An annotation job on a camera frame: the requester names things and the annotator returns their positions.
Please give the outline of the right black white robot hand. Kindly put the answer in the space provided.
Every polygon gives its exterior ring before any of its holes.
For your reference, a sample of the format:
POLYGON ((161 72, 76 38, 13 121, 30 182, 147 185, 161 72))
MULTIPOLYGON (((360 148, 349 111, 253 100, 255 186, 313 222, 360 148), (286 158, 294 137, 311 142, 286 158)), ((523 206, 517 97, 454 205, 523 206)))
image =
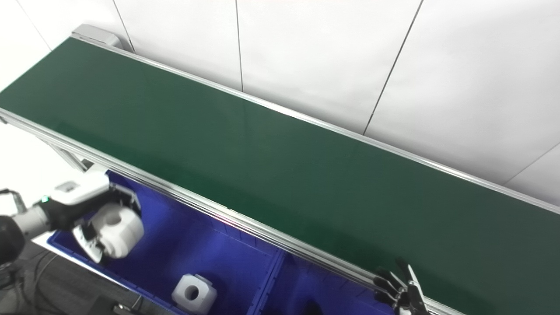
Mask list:
POLYGON ((389 305, 395 315, 430 315, 422 288, 411 265, 401 257, 395 259, 401 269, 404 280, 392 271, 377 267, 374 298, 376 301, 389 305))

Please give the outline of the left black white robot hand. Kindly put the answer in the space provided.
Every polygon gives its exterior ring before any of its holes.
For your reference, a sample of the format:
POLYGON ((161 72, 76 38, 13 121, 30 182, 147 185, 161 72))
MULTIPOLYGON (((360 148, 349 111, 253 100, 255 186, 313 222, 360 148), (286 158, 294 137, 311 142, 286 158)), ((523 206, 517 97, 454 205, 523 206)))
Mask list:
POLYGON ((123 259, 144 236, 141 206, 130 188, 105 173, 87 173, 64 182, 39 205, 52 231, 71 231, 94 263, 123 259))

